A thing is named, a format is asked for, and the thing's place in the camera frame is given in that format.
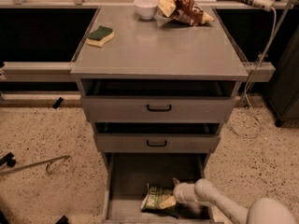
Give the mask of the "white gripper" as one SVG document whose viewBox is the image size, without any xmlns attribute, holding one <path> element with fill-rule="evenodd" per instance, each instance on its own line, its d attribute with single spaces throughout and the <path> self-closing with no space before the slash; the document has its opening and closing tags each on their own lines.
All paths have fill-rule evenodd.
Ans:
<svg viewBox="0 0 299 224">
<path fill-rule="evenodd" d="M 172 178 L 173 185 L 175 186 L 173 189 L 174 196 L 165 196 L 159 203 L 160 209 L 166 209 L 173 207 L 179 203 L 195 203 L 197 201 L 197 196 L 195 194 L 195 185 L 190 183 L 180 183 L 180 181 L 176 178 Z"/>
</svg>

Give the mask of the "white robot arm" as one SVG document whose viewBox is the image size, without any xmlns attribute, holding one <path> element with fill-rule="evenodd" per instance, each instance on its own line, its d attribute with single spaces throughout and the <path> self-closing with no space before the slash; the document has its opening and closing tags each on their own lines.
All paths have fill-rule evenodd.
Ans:
<svg viewBox="0 0 299 224">
<path fill-rule="evenodd" d="M 260 198 L 246 208 L 221 194 L 207 179 L 201 178 L 195 183 L 180 182 L 175 178 L 173 181 L 172 193 L 163 197 L 159 204 L 163 209 L 175 203 L 211 203 L 233 224 L 297 224 L 289 208 L 277 200 Z"/>
</svg>

